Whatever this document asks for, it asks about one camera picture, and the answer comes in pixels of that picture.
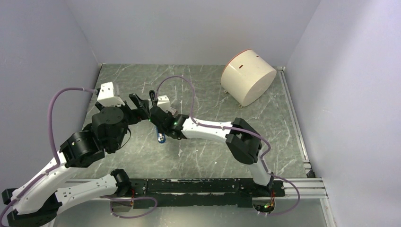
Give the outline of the blue black stapler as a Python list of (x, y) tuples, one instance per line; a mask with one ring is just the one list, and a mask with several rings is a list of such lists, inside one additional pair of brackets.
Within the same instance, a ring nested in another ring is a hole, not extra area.
[(161, 125), (161, 121), (160, 121), (159, 115), (158, 115), (156, 93), (154, 90), (149, 91), (149, 97), (150, 97), (150, 101), (151, 101), (151, 105), (152, 105), (152, 107), (150, 108), (151, 116), (150, 116), (149, 121), (151, 121), (156, 127), (157, 141), (159, 143), (165, 143), (166, 136), (159, 129), (159, 126)]

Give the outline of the red white staple box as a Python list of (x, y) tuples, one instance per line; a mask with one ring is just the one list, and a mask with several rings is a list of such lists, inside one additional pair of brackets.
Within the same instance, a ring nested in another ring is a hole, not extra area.
[(172, 115), (175, 115), (177, 113), (177, 110), (171, 107), (170, 112)]

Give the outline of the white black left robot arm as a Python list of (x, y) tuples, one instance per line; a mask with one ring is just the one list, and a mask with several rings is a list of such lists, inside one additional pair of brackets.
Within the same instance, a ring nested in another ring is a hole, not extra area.
[(131, 181), (123, 169), (87, 183), (65, 187), (76, 173), (88, 168), (123, 146), (129, 126), (149, 118), (149, 102), (131, 94), (135, 109), (123, 102), (109, 105), (96, 102), (99, 113), (82, 131), (72, 134), (44, 169), (18, 189), (5, 189), (2, 199), (11, 227), (41, 227), (64, 211), (103, 196), (132, 194)]

